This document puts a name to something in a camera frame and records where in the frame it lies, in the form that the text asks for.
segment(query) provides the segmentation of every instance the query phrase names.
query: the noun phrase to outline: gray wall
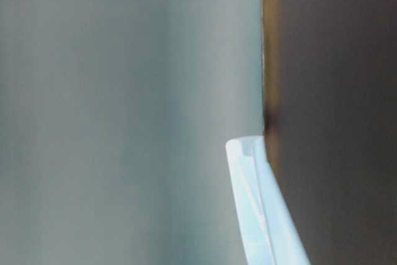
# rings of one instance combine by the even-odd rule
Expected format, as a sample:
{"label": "gray wall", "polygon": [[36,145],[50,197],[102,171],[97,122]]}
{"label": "gray wall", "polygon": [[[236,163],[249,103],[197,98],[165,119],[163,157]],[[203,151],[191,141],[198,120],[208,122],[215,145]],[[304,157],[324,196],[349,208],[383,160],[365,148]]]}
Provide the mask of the gray wall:
{"label": "gray wall", "polygon": [[0,0],[4,263],[244,263],[224,146],[262,130],[260,3]]}
{"label": "gray wall", "polygon": [[261,120],[261,0],[169,0],[171,264],[245,264],[225,143]]}
{"label": "gray wall", "polygon": [[309,257],[396,264],[396,0],[281,7],[280,177]]}
{"label": "gray wall", "polygon": [[167,264],[164,0],[0,0],[4,264]]}

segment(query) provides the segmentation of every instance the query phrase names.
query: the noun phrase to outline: light blue plastic strip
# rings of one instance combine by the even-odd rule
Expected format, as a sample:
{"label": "light blue plastic strip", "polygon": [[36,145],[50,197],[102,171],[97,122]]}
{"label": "light blue plastic strip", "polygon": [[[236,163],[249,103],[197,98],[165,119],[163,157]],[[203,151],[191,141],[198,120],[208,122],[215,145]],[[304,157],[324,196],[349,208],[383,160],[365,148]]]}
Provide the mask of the light blue plastic strip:
{"label": "light blue plastic strip", "polygon": [[232,139],[226,152],[248,265],[309,265],[267,162],[263,137]]}

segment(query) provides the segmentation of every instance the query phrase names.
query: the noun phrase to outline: dark gray surface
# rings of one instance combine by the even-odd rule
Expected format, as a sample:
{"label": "dark gray surface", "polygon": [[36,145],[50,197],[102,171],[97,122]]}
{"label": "dark gray surface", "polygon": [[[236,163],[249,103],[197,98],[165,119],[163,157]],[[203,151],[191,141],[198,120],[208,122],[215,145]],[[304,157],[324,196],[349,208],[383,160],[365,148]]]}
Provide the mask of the dark gray surface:
{"label": "dark gray surface", "polygon": [[313,264],[397,264],[396,0],[281,0],[283,191]]}

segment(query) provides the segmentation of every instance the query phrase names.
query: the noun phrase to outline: blurred wall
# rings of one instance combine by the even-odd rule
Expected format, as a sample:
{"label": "blurred wall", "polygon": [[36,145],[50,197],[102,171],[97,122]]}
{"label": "blurred wall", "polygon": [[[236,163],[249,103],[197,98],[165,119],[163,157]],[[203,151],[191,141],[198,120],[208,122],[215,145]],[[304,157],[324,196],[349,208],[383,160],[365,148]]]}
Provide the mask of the blurred wall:
{"label": "blurred wall", "polygon": [[396,264],[396,0],[280,11],[280,177],[308,254]]}
{"label": "blurred wall", "polygon": [[261,0],[169,0],[171,264],[245,264],[225,143],[262,132]]}
{"label": "blurred wall", "polygon": [[164,0],[0,0],[2,264],[167,264]]}

